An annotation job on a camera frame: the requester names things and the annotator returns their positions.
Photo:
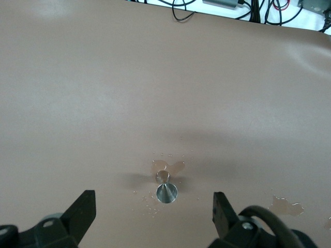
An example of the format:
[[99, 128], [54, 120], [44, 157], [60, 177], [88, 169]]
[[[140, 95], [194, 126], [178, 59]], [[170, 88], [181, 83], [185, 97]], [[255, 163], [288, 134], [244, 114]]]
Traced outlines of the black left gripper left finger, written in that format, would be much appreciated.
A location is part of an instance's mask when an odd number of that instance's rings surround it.
[[65, 212], [47, 215], [26, 231], [2, 225], [1, 247], [78, 247], [95, 217], [95, 191], [85, 190]]

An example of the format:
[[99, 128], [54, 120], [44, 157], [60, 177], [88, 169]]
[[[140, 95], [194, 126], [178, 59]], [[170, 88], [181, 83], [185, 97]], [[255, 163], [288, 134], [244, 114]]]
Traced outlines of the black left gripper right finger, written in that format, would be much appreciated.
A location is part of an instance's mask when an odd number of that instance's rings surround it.
[[255, 219], [237, 215], [222, 192], [213, 196], [213, 223], [218, 233], [209, 247], [277, 247], [276, 237]]

